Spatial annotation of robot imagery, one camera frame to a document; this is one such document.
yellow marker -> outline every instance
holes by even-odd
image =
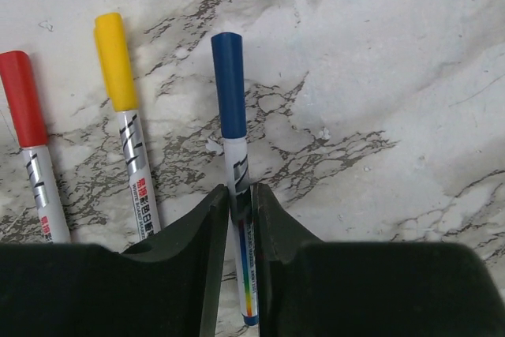
[[[95,19],[95,42],[105,88],[114,110],[136,110],[137,94],[129,63],[125,29],[119,13],[107,13]]]
[[[144,134],[137,110],[137,95],[129,63],[125,30],[119,13],[108,13],[95,19],[95,43],[105,88],[118,115],[133,210],[140,239],[143,240],[160,231],[161,226]]]

red marker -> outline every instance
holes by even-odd
[[[23,51],[0,54],[0,77],[6,90],[17,139],[23,148],[24,165],[32,184],[43,235],[47,242],[70,242],[70,232],[47,150],[46,126],[30,58]]]

blue marker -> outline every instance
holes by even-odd
[[[252,326],[258,324],[258,297],[251,183],[245,140],[242,37],[224,32],[212,37],[211,41],[221,133],[224,139],[226,178],[230,193],[230,217],[234,229],[240,309],[244,322]]]

black plastic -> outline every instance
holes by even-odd
[[[332,242],[255,185],[260,337],[505,336],[505,308],[463,245]]]
[[[0,245],[0,335],[213,336],[227,190],[123,254],[97,245]]]

marker barrel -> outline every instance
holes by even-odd
[[[128,169],[133,210],[137,219],[140,240],[144,240],[161,230],[144,134],[138,110],[118,112],[117,116]]]
[[[66,226],[47,146],[23,148],[23,159],[46,242],[70,242],[70,232]]]
[[[245,137],[224,139],[230,217],[234,231],[240,309],[247,325],[258,322],[252,198]]]

